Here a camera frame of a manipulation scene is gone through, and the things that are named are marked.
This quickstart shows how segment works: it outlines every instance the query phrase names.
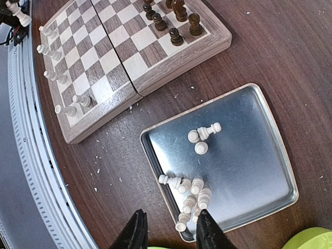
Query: chessboard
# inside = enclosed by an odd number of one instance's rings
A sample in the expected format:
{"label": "chessboard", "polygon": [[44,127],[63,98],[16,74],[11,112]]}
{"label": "chessboard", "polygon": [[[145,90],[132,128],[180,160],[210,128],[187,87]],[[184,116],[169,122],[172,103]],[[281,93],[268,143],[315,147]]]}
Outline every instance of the chessboard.
{"label": "chessboard", "polygon": [[[227,49],[231,34],[200,0],[186,2],[188,15],[200,15],[202,34],[189,32],[165,0],[152,9],[167,24],[157,31],[146,18],[143,0],[70,0],[45,25],[57,33],[41,35],[41,43],[61,53],[44,56],[45,69],[67,76],[65,84],[48,79],[54,106],[74,107],[70,117],[58,114],[67,143],[79,143],[144,96]],[[177,28],[184,42],[174,46],[169,29]],[[83,107],[73,96],[88,96]]]}

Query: dark square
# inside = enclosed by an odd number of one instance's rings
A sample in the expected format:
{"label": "dark square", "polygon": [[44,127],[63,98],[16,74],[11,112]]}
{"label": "dark square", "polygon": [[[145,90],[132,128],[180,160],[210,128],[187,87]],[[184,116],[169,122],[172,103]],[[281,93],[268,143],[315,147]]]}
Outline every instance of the dark square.
{"label": "dark square", "polygon": [[82,15],[83,13],[85,13],[91,7],[92,7],[92,3],[90,2],[90,0],[87,0],[81,6],[79,6],[78,9],[79,9],[79,12]]}
{"label": "dark square", "polygon": [[69,27],[69,21],[68,18],[66,18],[58,27],[59,35],[63,33],[67,28]]}
{"label": "dark square", "polygon": [[67,62],[63,58],[55,67],[54,67],[56,73],[58,74],[64,74],[68,70]]}
{"label": "dark square", "polygon": [[98,16],[94,16],[93,18],[91,18],[85,24],[85,27],[87,28],[88,34],[90,34],[92,31],[94,31],[99,25],[101,25],[101,22],[100,22]]}
{"label": "dark square", "polygon": [[72,33],[75,34],[82,26],[84,25],[84,21],[82,17],[76,19],[75,22],[71,25]]}
{"label": "dark square", "polygon": [[87,113],[89,110],[93,109],[96,105],[98,105],[91,88],[89,88],[85,93],[83,93],[82,96],[88,96],[91,98],[91,104],[88,107],[81,106],[83,114]]}
{"label": "dark square", "polygon": [[109,0],[100,0],[98,3],[94,5],[97,13],[100,13],[102,10],[106,9],[110,5]]}
{"label": "dark square", "polygon": [[62,48],[63,48],[63,52],[64,52],[64,55],[68,54],[74,47],[76,46],[75,44],[75,41],[74,41],[74,38],[71,37],[69,38],[63,45],[62,45]]}
{"label": "dark square", "polygon": [[167,24],[167,29],[164,30],[164,31],[158,31],[158,30],[156,30],[154,23],[152,23],[152,24],[149,25],[149,28],[151,29],[151,31],[153,32],[153,34],[156,36],[157,39],[160,39],[164,35],[169,34],[169,30],[174,27],[174,25],[172,24],[172,22],[170,21],[170,19],[168,19],[166,16],[163,17],[162,19]]}
{"label": "dark square", "polygon": [[61,40],[58,37],[50,46],[52,51],[57,51],[61,47]]}
{"label": "dark square", "polygon": [[97,61],[86,71],[86,75],[90,85],[93,86],[98,80],[105,76],[105,72],[100,62]]}
{"label": "dark square", "polygon": [[66,90],[64,90],[62,92],[62,99],[63,99],[63,103],[64,103],[64,106],[67,107],[69,106],[70,104],[72,104],[73,102],[73,96],[75,95],[75,89],[74,89],[74,86],[73,84],[70,84]]}
{"label": "dark square", "polygon": [[140,15],[130,19],[127,23],[125,23],[124,28],[127,30],[129,36],[133,36],[138,31],[142,30],[147,26],[146,22],[142,19]]}
{"label": "dark square", "polygon": [[114,8],[115,12],[118,13],[130,4],[131,3],[129,0],[116,0],[114,3],[112,3],[112,7]]}
{"label": "dark square", "polygon": [[73,13],[77,8],[78,8],[77,2],[74,2],[72,5],[70,5],[66,10],[67,16],[70,16],[71,13]]}
{"label": "dark square", "polygon": [[190,44],[192,42],[194,42],[195,40],[201,38],[202,36],[206,35],[207,32],[205,31],[204,28],[203,29],[203,33],[200,35],[200,36],[193,36],[191,35],[190,31],[189,31],[189,28],[190,28],[190,23],[187,22],[185,25],[181,26],[178,28],[178,31],[180,32],[180,34],[183,36],[184,40]]}
{"label": "dark square", "polygon": [[140,54],[148,67],[152,67],[167,57],[166,52],[158,41],[155,41],[154,43],[141,50]]}
{"label": "dark square", "polygon": [[84,73],[84,67],[81,59],[76,61],[74,65],[69,68],[69,73],[71,75],[72,81],[75,81],[79,76],[82,75],[82,73]]}
{"label": "dark square", "polygon": [[106,36],[100,40],[94,48],[98,54],[99,59],[107,54],[111,49],[113,49],[112,43],[110,43],[109,38]]}
{"label": "dark square", "polygon": [[90,36],[85,37],[78,45],[77,45],[77,51],[79,56],[83,56],[86,52],[89,51],[90,48],[93,47],[92,41],[90,39]]}
{"label": "dark square", "polygon": [[120,27],[122,25],[122,23],[117,15],[112,16],[103,24],[104,24],[104,27],[108,34],[112,33],[114,30],[116,30],[118,27]]}
{"label": "dark square", "polygon": [[125,40],[123,43],[121,43],[119,46],[115,49],[120,57],[120,61],[124,62],[130,57],[132,57],[134,54],[138,53],[138,50],[133,43],[133,41],[129,38]]}
{"label": "dark square", "polygon": [[122,65],[118,65],[116,68],[110,71],[106,76],[113,91],[115,91],[116,89],[123,86],[123,84],[129,81],[127,73],[125,69],[123,69]]}

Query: silver baking tray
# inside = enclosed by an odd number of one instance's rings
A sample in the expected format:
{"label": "silver baking tray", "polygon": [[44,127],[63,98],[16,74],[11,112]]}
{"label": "silver baking tray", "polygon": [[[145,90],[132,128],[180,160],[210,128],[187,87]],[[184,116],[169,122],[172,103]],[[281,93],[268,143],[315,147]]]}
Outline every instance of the silver baking tray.
{"label": "silver baking tray", "polygon": [[[221,124],[222,131],[210,135],[205,155],[197,155],[188,132],[215,122]],[[146,129],[141,142],[156,180],[160,174],[204,179],[213,193],[208,211],[224,232],[274,214],[298,199],[283,140],[256,84],[237,88]],[[158,185],[177,222],[186,195]],[[195,241],[196,224],[190,221],[181,237]]]}

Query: dark wood surface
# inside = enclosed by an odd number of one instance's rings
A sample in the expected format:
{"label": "dark wood surface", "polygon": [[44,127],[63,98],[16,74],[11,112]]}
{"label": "dark wood surface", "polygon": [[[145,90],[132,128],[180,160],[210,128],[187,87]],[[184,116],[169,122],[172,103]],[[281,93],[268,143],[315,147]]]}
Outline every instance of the dark wood surface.
{"label": "dark wood surface", "polygon": [[[38,27],[65,2],[33,2],[35,48],[40,42]],[[122,113],[78,145],[66,145],[62,138],[43,77],[43,59],[35,53],[39,94],[54,153],[76,207],[100,248],[112,244],[139,208],[148,214],[151,245],[195,248],[182,242],[174,229],[139,135],[201,100],[247,82],[259,84],[268,99],[293,165],[300,198],[277,214],[228,233],[230,239],[239,248],[277,249],[303,229],[332,228],[330,1],[205,3],[232,32],[232,46],[152,93],[134,106],[132,113]]]}

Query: white pawn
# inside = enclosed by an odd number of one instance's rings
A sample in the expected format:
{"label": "white pawn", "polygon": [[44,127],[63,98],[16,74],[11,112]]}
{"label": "white pawn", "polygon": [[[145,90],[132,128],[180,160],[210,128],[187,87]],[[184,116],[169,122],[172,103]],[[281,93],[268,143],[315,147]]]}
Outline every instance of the white pawn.
{"label": "white pawn", "polygon": [[73,102],[79,103],[83,107],[88,107],[91,104],[91,98],[89,96],[73,96]]}
{"label": "white pawn", "polygon": [[219,131],[222,130],[222,126],[220,125],[220,123],[214,123],[211,125],[211,127],[206,128],[206,127],[201,127],[197,129],[197,132],[199,134],[199,137],[202,141],[208,139],[208,137],[210,136],[210,134],[212,133],[217,133]]}
{"label": "white pawn", "polygon": [[41,31],[44,35],[46,35],[47,37],[49,37],[51,39],[54,39],[57,36],[56,31],[48,29],[47,27],[44,27],[44,26],[40,26],[39,31]]}
{"label": "white pawn", "polygon": [[198,194],[198,207],[207,209],[210,205],[212,191],[209,188],[203,188]]}
{"label": "white pawn", "polygon": [[193,144],[200,141],[199,134],[198,134],[197,130],[189,131],[188,140]]}
{"label": "white pawn", "polygon": [[181,178],[180,177],[169,178],[167,175],[160,175],[158,182],[164,185],[169,184],[173,188],[177,189],[181,184]]}
{"label": "white pawn", "polygon": [[187,223],[190,221],[190,214],[180,213],[178,215],[178,222],[175,225],[175,229],[178,232],[184,232],[187,229]]}
{"label": "white pawn", "polygon": [[195,144],[195,152],[198,155],[204,155],[205,153],[207,153],[209,149],[209,146],[206,142],[199,142],[197,144]]}
{"label": "white pawn", "polygon": [[201,212],[202,212],[202,210],[199,207],[196,207],[196,209],[192,215],[192,219],[191,219],[194,223],[197,223],[198,216],[201,214]]}
{"label": "white pawn", "polygon": [[192,183],[191,183],[191,193],[193,195],[198,195],[199,192],[203,189],[204,187],[204,181],[201,178],[195,178]]}
{"label": "white pawn", "polygon": [[196,205],[195,197],[188,196],[183,202],[182,210],[185,214],[191,214],[191,210],[195,207],[195,205]]}
{"label": "white pawn", "polygon": [[65,84],[67,82],[67,75],[63,75],[63,74],[57,74],[56,72],[53,71],[45,71],[44,72],[44,76],[50,80],[53,81],[57,81],[59,84]]}
{"label": "white pawn", "polygon": [[69,117],[74,117],[76,114],[76,108],[73,106],[63,107],[61,105],[57,105],[55,112],[56,114],[65,113]]}
{"label": "white pawn", "polygon": [[41,44],[37,47],[38,53],[42,53],[45,56],[50,56],[55,61],[59,61],[61,59],[61,53],[58,51],[51,51],[48,47]]}
{"label": "white pawn", "polygon": [[185,193],[191,188],[191,181],[187,178],[182,179],[180,186],[177,188],[179,193]]}
{"label": "white pawn", "polygon": [[12,12],[12,15],[14,17],[18,17],[18,19],[20,20],[20,23],[23,27],[26,27],[31,23],[31,20],[32,20],[31,17],[24,14],[21,11],[21,7],[19,7],[17,5],[17,3],[11,3],[10,1],[7,1],[6,6]]}

